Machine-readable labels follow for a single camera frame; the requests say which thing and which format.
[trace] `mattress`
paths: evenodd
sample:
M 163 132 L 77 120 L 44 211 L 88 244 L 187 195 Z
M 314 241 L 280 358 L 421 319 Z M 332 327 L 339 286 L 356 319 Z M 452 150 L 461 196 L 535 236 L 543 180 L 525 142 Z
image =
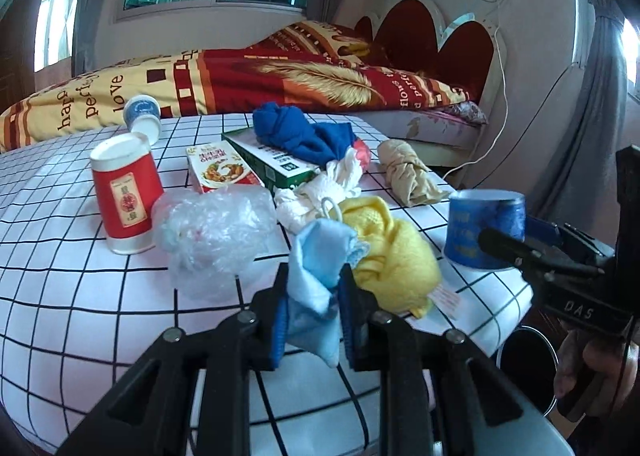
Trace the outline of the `mattress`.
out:
M 411 139 L 472 150 L 480 135 L 480 127 L 456 116 L 437 110 L 360 112 L 359 118 L 389 138 Z

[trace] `black trash can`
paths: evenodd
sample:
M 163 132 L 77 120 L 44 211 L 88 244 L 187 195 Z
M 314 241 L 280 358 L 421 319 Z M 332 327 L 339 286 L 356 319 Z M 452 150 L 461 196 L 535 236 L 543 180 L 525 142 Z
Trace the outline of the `black trash can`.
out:
M 551 342 L 530 326 L 519 326 L 496 353 L 495 365 L 543 414 L 556 406 L 558 356 Z

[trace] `cup label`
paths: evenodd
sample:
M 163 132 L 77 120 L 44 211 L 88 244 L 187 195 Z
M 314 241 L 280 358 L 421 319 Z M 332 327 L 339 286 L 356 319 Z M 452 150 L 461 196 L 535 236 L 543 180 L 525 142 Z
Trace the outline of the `cup label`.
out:
M 146 219 L 145 207 L 142 204 L 140 191 L 133 173 L 111 182 L 111 192 L 118 209 L 118 216 L 124 228 L 132 227 Z

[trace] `yellow plush toy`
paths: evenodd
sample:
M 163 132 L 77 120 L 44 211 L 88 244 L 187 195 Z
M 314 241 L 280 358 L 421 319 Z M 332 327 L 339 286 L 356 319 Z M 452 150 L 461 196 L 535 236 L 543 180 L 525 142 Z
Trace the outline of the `yellow plush toy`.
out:
M 431 306 L 428 293 L 442 280 L 431 246 L 409 222 L 394 219 L 379 197 L 350 198 L 339 207 L 344 223 L 371 246 L 353 270 L 358 286 L 373 292 L 380 308 L 423 317 Z

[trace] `food box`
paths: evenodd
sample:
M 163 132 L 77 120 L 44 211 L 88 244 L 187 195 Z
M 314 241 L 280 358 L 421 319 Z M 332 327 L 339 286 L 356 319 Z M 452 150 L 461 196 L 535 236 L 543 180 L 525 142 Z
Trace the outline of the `food box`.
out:
M 227 141 L 187 147 L 193 186 L 200 193 L 233 183 L 264 184 Z
M 222 133 L 239 155 L 249 163 L 264 185 L 273 192 L 275 188 L 297 187 L 316 176 L 318 165 L 294 158 L 289 153 L 258 142 L 254 128 L 238 129 Z

